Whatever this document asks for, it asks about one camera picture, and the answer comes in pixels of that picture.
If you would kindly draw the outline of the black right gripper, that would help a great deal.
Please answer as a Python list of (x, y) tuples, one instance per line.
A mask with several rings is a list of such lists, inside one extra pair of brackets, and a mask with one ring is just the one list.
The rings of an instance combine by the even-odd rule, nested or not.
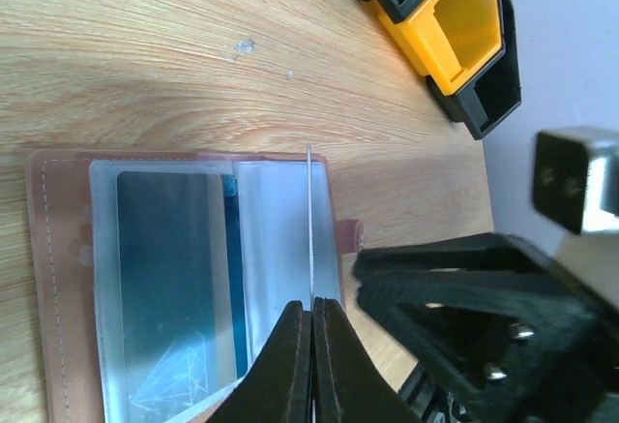
[(607, 308), (512, 236), (419, 246), (415, 281), (370, 278), (359, 307), (418, 358), (426, 422), (612, 422), (618, 339)]

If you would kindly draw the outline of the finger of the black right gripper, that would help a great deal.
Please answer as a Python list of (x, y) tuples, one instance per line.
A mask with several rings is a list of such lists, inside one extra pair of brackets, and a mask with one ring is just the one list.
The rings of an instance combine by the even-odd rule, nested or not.
[(364, 249), (353, 265), (361, 282), (400, 274), (405, 281), (475, 291), (550, 292), (546, 257), (516, 236), (480, 233), (427, 244)]

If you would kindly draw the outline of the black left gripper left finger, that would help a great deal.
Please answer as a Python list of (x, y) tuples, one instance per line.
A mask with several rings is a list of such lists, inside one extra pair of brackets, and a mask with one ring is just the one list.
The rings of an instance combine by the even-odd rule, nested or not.
[(309, 422), (311, 358), (311, 315), (290, 301), (251, 369), (208, 420)]

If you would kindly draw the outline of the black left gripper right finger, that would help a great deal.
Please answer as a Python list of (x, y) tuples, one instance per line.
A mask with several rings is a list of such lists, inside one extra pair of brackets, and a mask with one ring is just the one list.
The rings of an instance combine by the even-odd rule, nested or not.
[(317, 422), (420, 420), (380, 375), (335, 299), (314, 299), (312, 352)]

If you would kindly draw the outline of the grey VIP credit card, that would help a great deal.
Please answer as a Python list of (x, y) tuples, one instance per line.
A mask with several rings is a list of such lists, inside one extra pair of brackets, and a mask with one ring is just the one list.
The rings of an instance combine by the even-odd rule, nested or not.
[(313, 189), (312, 189), (312, 148), (307, 147), (307, 172), (308, 172), (308, 237), (309, 237), (309, 306), (314, 303), (314, 245), (313, 245)]

